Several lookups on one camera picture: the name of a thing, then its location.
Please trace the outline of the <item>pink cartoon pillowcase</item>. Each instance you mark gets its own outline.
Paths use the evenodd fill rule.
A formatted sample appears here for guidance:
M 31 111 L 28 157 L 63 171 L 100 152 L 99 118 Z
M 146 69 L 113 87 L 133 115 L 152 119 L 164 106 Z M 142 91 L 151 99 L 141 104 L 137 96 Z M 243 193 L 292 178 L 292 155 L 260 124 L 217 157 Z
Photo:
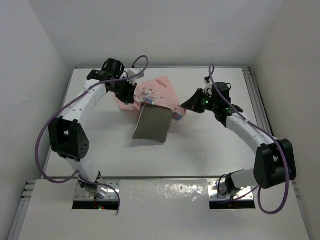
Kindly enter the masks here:
M 123 103 L 116 96 L 115 102 L 121 110 L 139 112 L 143 104 L 160 106 L 173 111 L 172 120 L 180 121 L 187 110 L 182 108 L 168 76 L 139 82 L 133 95 L 134 103 Z

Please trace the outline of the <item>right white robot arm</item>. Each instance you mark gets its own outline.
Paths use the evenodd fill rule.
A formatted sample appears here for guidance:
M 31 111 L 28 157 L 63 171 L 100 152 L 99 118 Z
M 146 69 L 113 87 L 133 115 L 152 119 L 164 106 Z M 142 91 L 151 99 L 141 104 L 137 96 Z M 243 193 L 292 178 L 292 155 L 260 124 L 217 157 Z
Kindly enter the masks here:
M 208 84 L 199 88 L 195 94 L 181 106 L 202 114 L 214 113 L 218 122 L 238 135 L 255 154 L 253 168 L 239 170 L 226 175 L 224 187 L 228 194 L 242 187 L 259 186 L 262 189 L 292 181 L 297 177 L 295 156 L 292 143 L 268 136 L 246 121 L 244 111 L 231 103 L 231 85 L 225 82 Z

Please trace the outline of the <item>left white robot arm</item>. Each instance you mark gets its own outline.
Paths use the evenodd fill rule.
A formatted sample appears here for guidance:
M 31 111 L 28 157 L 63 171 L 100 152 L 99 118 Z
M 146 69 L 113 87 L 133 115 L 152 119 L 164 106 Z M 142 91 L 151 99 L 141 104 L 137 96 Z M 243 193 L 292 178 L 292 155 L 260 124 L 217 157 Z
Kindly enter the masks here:
M 109 58 L 100 70 L 92 70 L 84 83 L 79 99 L 68 107 L 66 113 L 55 117 L 48 125 L 51 150 L 65 159 L 79 175 L 82 187 L 97 192 L 101 173 L 86 160 L 90 141 L 84 124 L 98 102 L 109 92 L 124 104 L 134 103 L 136 80 L 140 70 L 128 71 L 116 59 Z

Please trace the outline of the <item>white front cover board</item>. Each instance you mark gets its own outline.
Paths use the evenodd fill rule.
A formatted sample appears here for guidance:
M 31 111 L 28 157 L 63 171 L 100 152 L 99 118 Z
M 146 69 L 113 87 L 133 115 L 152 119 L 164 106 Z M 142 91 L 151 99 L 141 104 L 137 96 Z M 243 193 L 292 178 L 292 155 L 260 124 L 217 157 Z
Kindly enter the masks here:
M 122 180 L 120 209 L 73 209 L 76 180 L 38 180 L 21 240 L 306 240 L 295 193 L 283 210 L 210 209 L 201 180 Z

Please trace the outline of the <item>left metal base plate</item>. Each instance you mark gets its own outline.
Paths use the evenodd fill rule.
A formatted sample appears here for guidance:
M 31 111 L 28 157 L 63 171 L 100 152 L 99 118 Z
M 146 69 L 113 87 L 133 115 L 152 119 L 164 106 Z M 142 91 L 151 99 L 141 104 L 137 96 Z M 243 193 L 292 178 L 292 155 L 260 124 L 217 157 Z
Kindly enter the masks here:
M 116 192 L 120 193 L 120 183 L 118 181 L 102 181 L 103 185 L 90 185 L 82 181 L 78 181 L 75 187 L 75 201 L 117 201 Z

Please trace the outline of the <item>left aluminium frame rail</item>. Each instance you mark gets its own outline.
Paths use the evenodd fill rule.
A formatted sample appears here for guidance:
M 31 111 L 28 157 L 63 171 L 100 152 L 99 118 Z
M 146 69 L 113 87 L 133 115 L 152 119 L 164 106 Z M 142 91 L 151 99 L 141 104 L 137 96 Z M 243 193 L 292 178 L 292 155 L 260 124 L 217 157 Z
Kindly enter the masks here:
M 20 198 L 20 203 L 13 221 L 13 224 L 11 226 L 11 230 L 9 233 L 9 237 L 8 240 L 18 240 L 22 227 L 23 227 L 23 223 L 30 205 L 30 201 L 32 198 L 32 194 L 34 191 L 36 185 L 36 181 L 35 180 L 28 180 L 25 183 L 21 198 Z

